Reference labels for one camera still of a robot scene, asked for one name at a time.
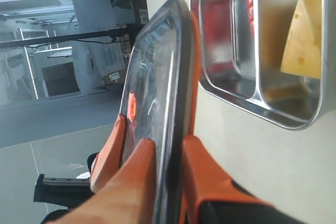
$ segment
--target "metal compartment tray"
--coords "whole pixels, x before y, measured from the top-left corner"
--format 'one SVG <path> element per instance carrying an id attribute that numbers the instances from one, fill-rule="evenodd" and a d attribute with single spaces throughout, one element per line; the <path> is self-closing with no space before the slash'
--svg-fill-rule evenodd
<path id="1" fill-rule="evenodd" d="M 322 0 L 321 79 L 282 73 L 280 65 L 298 0 L 254 0 L 255 36 L 246 0 L 190 0 L 202 35 L 202 88 L 289 130 L 302 130 L 335 109 L 336 10 Z M 270 65 L 269 55 L 279 59 Z"/>

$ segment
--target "gray tile floor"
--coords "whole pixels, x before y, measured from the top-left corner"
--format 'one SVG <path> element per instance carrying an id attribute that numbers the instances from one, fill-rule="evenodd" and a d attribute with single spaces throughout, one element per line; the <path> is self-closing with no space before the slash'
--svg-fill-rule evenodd
<path id="1" fill-rule="evenodd" d="M 0 223 L 40 223 L 60 209 L 33 202 L 38 174 L 74 178 L 87 172 L 87 157 L 100 151 L 112 130 L 106 125 L 0 149 Z"/>

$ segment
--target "cheese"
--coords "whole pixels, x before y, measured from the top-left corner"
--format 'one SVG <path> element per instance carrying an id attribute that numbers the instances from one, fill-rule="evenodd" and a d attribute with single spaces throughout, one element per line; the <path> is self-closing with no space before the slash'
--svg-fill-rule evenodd
<path id="1" fill-rule="evenodd" d="M 321 78 L 322 0 L 299 0 L 289 29 L 281 72 Z"/>

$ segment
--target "cardboard box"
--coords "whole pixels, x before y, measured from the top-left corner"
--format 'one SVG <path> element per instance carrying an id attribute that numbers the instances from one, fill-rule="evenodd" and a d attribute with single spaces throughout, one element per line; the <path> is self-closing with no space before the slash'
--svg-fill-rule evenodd
<path id="1" fill-rule="evenodd" d="M 124 84 L 126 79 L 127 69 L 123 69 L 107 76 L 104 76 L 104 83 L 105 85 L 112 85 L 112 84 Z"/>

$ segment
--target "stainless steel tray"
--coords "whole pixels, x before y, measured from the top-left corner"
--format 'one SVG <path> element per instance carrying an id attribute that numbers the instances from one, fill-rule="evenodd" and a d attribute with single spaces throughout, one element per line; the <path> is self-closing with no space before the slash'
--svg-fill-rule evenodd
<path id="1" fill-rule="evenodd" d="M 202 88 L 289 130 L 310 126 L 336 105 L 336 1 L 322 0 L 321 80 L 280 72 L 296 3 L 254 0 L 253 38 L 246 0 L 190 0 L 202 34 Z M 279 63 L 270 65 L 269 54 Z"/>

